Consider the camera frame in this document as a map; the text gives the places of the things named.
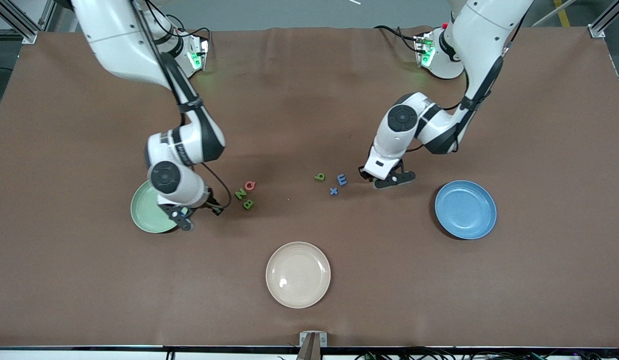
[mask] green plate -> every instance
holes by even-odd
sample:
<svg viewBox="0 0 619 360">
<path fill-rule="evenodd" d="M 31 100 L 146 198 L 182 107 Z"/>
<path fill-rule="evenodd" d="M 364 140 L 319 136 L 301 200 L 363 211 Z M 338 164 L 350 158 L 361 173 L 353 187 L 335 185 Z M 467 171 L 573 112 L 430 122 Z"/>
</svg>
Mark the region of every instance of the green plate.
<svg viewBox="0 0 619 360">
<path fill-rule="evenodd" d="M 152 183 L 147 180 L 136 190 L 129 207 L 134 224 L 141 230 L 153 234 L 165 233 L 177 227 L 177 223 L 170 220 L 168 214 L 165 214 L 156 203 L 158 194 Z"/>
</svg>

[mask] black cable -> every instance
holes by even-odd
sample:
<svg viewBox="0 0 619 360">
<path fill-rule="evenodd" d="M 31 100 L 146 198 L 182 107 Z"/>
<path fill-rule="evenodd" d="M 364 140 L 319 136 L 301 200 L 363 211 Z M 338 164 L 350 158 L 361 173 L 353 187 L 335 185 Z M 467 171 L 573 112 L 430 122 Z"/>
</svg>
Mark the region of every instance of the black cable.
<svg viewBox="0 0 619 360">
<path fill-rule="evenodd" d="M 179 38 L 185 38 L 191 35 L 194 36 L 198 36 L 196 33 L 200 32 L 201 30 L 205 30 L 207 32 L 207 36 L 209 38 L 212 37 L 212 32 L 211 30 L 209 30 L 207 27 L 200 27 L 199 29 L 194 30 L 193 32 L 187 32 L 185 29 L 179 28 L 178 30 L 180 32 L 185 32 L 185 34 L 172 34 L 172 32 L 170 32 L 169 30 L 167 30 L 165 27 L 163 27 L 163 25 L 161 24 L 161 22 L 159 21 L 159 18 L 156 16 L 156 14 L 154 13 L 154 10 L 152 10 L 152 8 L 156 9 L 156 11 L 161 14 L 162 16 L 167 18 L 167 15 L 163 13 L 163 11 L 161 11 L 161 9 L 159 9 L 156 5 L 154 5 L 153 2 L 151 2 L 150 0 L 145 0 L 145 3 L 147 4 L 147 7 L 149 8 L 149 12 L 151 13 L 152 17 L 154 18 L 154 20 L 156 21 L 156 23 L 158 24 L 158 26 L 163 29 L 163 31 L 165 32 L 165 34 L 171 34 L 173 37 L 179 37 Z"/>
<path fill-rule="evenodd" d="M 374 360 L 392 360 L 392 358 L 389 357 L 388 355 L 385 355 L 383 353 L 376 353 L 372 351 L 367 351 L 366 353 L 362 353 L 358 355 L 354 360 L 358 360 L 363 356 L 367 358 L 367 355 L 369 355 L 369 357 L 371 357 Z"/>
<path fill-rule="evenodd" d="M 456 123 L 456 125 L 454 125 L 454 144 L 456 145 L 454 147 L 454 150 L 452 150 L 452 153 L 457 153 L 459 151 L 459 124 L 460 123 Z"/>
<path fill-rule="evenodd" d="M 221 185 L 225 188 L 225 191 L 227 192 L 227 198 L 228 198 L 229 200 L 227 201 L 227 205 L 223 205 L 223 206 L 221 206 L 221 207 L 220 207 L 220 209 L 227 209 L 227 208 L 230 206 L 230 204 L 232 203 L 232 192 L 231 192 L 231 191 L 230 191 L 230 189 L 227 187 L 227 185 L 225 185 L 225 182 L 223 182 L 223 180 L 221 180 L 221 178 L 220 178 L 218 175 L 216 175 L 216 173 L 215 173 L 214 171 L 212 171 L 212 169 L 211 169 L 209 166 L 207 166 L 207 164 L 206 164 L 205 162 L 201 162 L 200 164 L 201 164 L 202 166 L 204 166 L 204 167 L 205 167 L 205 169 L 207 169 L 207 171 L 209 171 L 209 173 L 210 173 L 211 175 L 213 175 L 213 176 L 214 176 L 214 178 L 216 178 L 216 180 L 218 180 L 218 182 L 219 182 L 219 183 L 220 183 L 220 184 L 221 184 Z M 211 207 L 216 207 L 216 208 L 219 208 L 217 205 L 211 205 L 211 204 L 209 204 L 209 203 L 207 203 L 207 205 L 209 205 L 209 206 L 211 206 Z"/>
<path fill-rule="evenodd" d="M 463 73 L 465 73 L 465 92 L 467 92 L 468 89 L 470 88 L 470 77 L 468 76 L 468 73 L 467 73 L 467 71 L 465 71 L 465 69 L 463 69 Z M 456 109 L 461 104 L 461 101 L 458 101 L 456 103 L 456 105 L 454 105 L 454 106 L 444 107 L 443 110 L 448 111 L 448 110 Z"/>
<path fill-rule="evenodd" d="M 410 149 L 408 149 L 408 150 L 405 150 L 405 152 L 406 152 L 406 153 L 411 153 L 412 151 L 417 151 L 417 150 L 419 150 L 420 148 L 423 148 L 423 146 L 425 146 L 425 144 L 421 144 L 419 147 L 410 148 Z"/>
<path fill-rule="evenodd" d="M 165 360 L 175 360 L 175 358 L 177 358 L 177 352 L 173 349 L 168 349 L 167 355 L 165 355 Z"/>
<path fill-rule="evenodd" d="M 474 360 L 475 356 L 480 355 L 496 355 L 490 358 L 490 360 L 530 360 L 525 355 L 515 355 L 510 352 L 494 352 L 494 351 L 479 351 L 469 356 L 469 360 Z"/>
<path fill-rule="evenodd" d="M 181 19 L 177 18 L 173 14 L 165 14 L 165 16 L 166 16 L 166 18 L 172 18 L 172 19 L 176 20 L 179 23 L 179 25 L 181 26 L 181 27 L 179 27 L 179 29 L 183 29 L 184 27 L 186 27 L 185 25 L 183 25 L 183 22 L 181 21 Z"/>
<path fill-rule="evenodd" d="M 511 36 L 510 43 L 512 43 L 514 39 L 516 39 L 516 35 L 518 35 L 518 31 L 521 29 L 521 25 L 523 25 L 523 20 L 525 20 L 525 17 L 527 16 L 527 13 L 529 11 L 530 10 L 527 9 L 527 11 L 525 11 L 525 14 L 522 16 L 522 18 L 520 18 L 520 22 L 518 23 L 518 26 L 516 26 L 516 30 L 513 32 L 513 35 Z"/>
<path fill-rule="evenodd" d="M 412 46 L 410 46 L 410 44 L 408 44 L 408 41 L 406 38 L 406 36 L 403 35 L 403 32 L 401 32 L 401 27 L 397 27 L 396 31 L 398 32 L 398 36 L 400 37 L 400 39 L 403 41 L 403 44 L 405 44 L 405 46 L 407 46 L 408 49 L 414 51 L 415 53 L 419 53 L 419 54 L 425 54 L 426 52 L 424 50 L 418 50 L 417 48 L 414 48 Z"/>
<path fill-rule="evenodd" d="M 548 353 L 547 355 L 543 356 L 543 358 L 547 359 L 547 358 L 549 358 L 550 356 L 554 355 L 554 353 L 556 353 L 557 351 L 559 351 L 559 349 L 558 349 L 558 348 L 554 349 L 554 351 L 552 351 L 552 352 Z"/>
<path fill-rule="evenodd" d="M 406 39 L 406 40 L 414 40 L 414 38 L 413 38 L 413 37 L 409 37 L 409 36 L 405 36 L 405 35 L 403 35 L 403 34 L 399 34 L 398 32 L 396 32 L 396 30 L 392 29 L 392 28 L 391 28 L 391 27 L 389 27 L 389 26 L 385 26 L 385 25 L 378 25 L 378 26 L 374 26 L 374 29 L 383 29 L 383 30 L 387 30 L 388 32 L 390 32 L 390 33 L 392 33 L 392 34 L 396 35 L 397 37 L 402 37 L 403 39 Z"/>
<path fill-rule="evenodd" d="M 451 358 L 452 358 L 453 360 L 456 360 L 456 356 L 454 356 L 452 353 L 450 353 L 450 352 L 449 352 L 449 351 L 447 351 L 447 350 L 444 350 L 444 349 L 442 349 L 442 348 L 439 348 L 439 349 L 436 349 L 436 351 L 438 351 L 438 352 L 440 352 L 440 353 L 445 353 L 445 354 L 447 354 L 447 355 L 451 356 Z"/>
<path fill-rule="evenodd" d="M 378 25 L 378 26 L 374 26 L 374 29 L 387 30 L 388 32 L 396 35 L 401 40 L 403 40 L 403 43 L 405 44 L 405 46 L 407 46 L 407 48 L 409 48 L 410 50 L 414 51 L 415 53 L 419 53 L 419 54 L 425 54 L 426 53 L 425 51 L 417 50 L 416 48 L 414 48 L 414 47 L 410 46 L 410 44 L 408 44 L 408 40 L 414 41 L 414 37 L 423 35 L 423 34 L 425 34 L 425 32 L 420 32 L 418 34 L 415 34 L 414 36 L 406 36 L 406 35 L 403 35 L 403 32 L 401 32 L 401 27 L 397 27 L 396 30 L 394 30 L 391 27 L 388 27 L 388 26 L 385 26 L 385 25 Z"/>
<path fill-rule="evenodd" d="M 158 64 L 160 65 L 160 70 L 163 73 L 163 75 L 165 76 L 165 79 L 167 80 L 167 84 L 169 85 L 169 89 L 172 91 L 172 95 L 174 96 L 174 100 L 176 102 L 176 104 L 180 104 L 180 100 L 179 100 L 179 94 L 177 93 L 177 88 L 174 85 L 174 82 L 172 81 L 172 76 L 170 76 L 170 71 L 168 71 L 167 67 L 165 66 L 165 64 L 163 63 L 163 60 L 161 59 L 161 53 L 159 52 L 159 49 L 156 47 L 156 44 L 154 44 L 154 42 L 152 41 L 152 35 L 149 34 L 149 29 L 147 29 L 148 26 L 148 22 L 145 21 L 145 19 L 143 18 L 142 14 L 139 14 L 138 12 L 135 11 L 136 14 L 136 20 L 138 22 L 140 22 L 141 24 L 143 24 L 143 27 L 145 27 L 145 30 L 148 32 L 147 34 L 145 34 L 147 36 L 147 40 L 150 43 L 150 48 L 152 50 L 152 52 L 154 53 L 154 55 L 156 56 L 156 59 L 158 60 Z M 156 23 L 158 25 L 161 25 L 161 23 L 159 23 L 159 20 L 156 18 L 156 16 L 154 16 L 154 20 L 156 21 Z M 180 118 L 181 118 L 181 125 L 183 126 L 186 123 L 186 116 L 183 112 L 180 112 Z"/>
</svg>

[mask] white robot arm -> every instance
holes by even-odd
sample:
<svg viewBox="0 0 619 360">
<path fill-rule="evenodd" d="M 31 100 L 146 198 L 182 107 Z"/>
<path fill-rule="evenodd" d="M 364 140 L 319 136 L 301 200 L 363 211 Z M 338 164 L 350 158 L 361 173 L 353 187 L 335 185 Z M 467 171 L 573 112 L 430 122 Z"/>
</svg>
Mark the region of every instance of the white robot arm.
<svg viewBox="0 0 619 360">
<path fill-rule="evenodd" d="M 150 136 L 145 146 L 147 178 L 158 191 L 159 207 L 183 230 L 193 228 L 189 215 L 197 207 L 220 214 L 223 207 L 212 189 L 190 167 L 218 159 L 225 137 L 177 60 L 159 53 L 141 7 L 134 0 L 74 0 L 72 5 L 105 70 L 120 78 L 161 85 L 174 94 L 181 124 Z M 187 125 L 183 114 L 190 121 Z"/>
<path fill-rule="evenodd" d="M 380 122 L 367 162 L 359 169 L 364 178 L 374 181 L 377 188 L 413 180 L 412 171 L 397 170 L 403 170 L 403 155 L 414 138 L 433 154 L 458 150 L 474 114 L 490 95 L 499 76 L 504 43 L 532 1 L 468 0 L 465 3 L 456 14 L 449 34 L 449 43 L 453 44 L 468 80 L 458 109 L 449 114 L 423 93 L 399 98 Z"/>
</svg>

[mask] brown table cover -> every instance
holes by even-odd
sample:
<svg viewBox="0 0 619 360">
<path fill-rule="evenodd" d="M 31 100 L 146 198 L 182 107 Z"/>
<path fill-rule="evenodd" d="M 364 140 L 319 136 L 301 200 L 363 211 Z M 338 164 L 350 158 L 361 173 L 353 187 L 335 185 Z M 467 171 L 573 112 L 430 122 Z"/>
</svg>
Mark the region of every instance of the brown table cover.
<svg viewBox="0 0 619 360">
<path fill-rule="evenodd" d="M 209 165 L 232 191 L 255 181 L 254 207 L 148 234 L 129 207 L 147 137 L 179 123 L 172 94 L 110 75 L 81 34 L 23 47 L 0 109 L 0 346 L 287 345 L 303 330 L 332 346 L 619 345 L 619 82 L 602 39 L 521 30 L 460 151 L 406 155 L 417 180 L 383 191 L 357 167 L 385 111 L 415 91 L 449 107 L 465 88 L 397 37 L 215 32 L 192 82 L 227 138 Z M 433 218 L 461 179 L 497 204 L 477 241 Z M 264 276 L 295 241 L 332 268 L 301 310 Z"/>
</svg>

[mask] green light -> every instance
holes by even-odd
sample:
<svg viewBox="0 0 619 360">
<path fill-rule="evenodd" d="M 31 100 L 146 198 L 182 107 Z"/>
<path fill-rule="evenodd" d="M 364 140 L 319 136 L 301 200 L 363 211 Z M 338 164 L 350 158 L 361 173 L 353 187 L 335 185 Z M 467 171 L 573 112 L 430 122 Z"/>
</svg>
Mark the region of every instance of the green light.
<svg viewBox="0 0 619 360">
<path fill-rule="evenodd" d="M 190 57 L 191 67 L 194 68 L 195 70 L 200 69 L 201 66 L 202 66 L 201 65 L 201 57 L 198 54 L 191 53 L 191 52 L 188 52 L 187 55 L 189 55 L 189 57 Z"/>
<path fill-rule="evenodd" d="M 434 54 L 436 54 L 436 49 L 434 46 L 430 46 L 426 53 L 423 54 L 423 66 L 430 66 Z"/>
</svg>

